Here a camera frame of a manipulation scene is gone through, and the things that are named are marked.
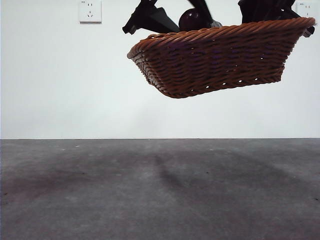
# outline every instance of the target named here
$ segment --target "concrete floor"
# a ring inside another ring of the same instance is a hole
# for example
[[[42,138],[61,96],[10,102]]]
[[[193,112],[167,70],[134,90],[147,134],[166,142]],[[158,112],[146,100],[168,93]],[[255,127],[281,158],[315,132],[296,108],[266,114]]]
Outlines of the concrete floor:
[[[1,148],[2,240],[320,239],[320,139]]]

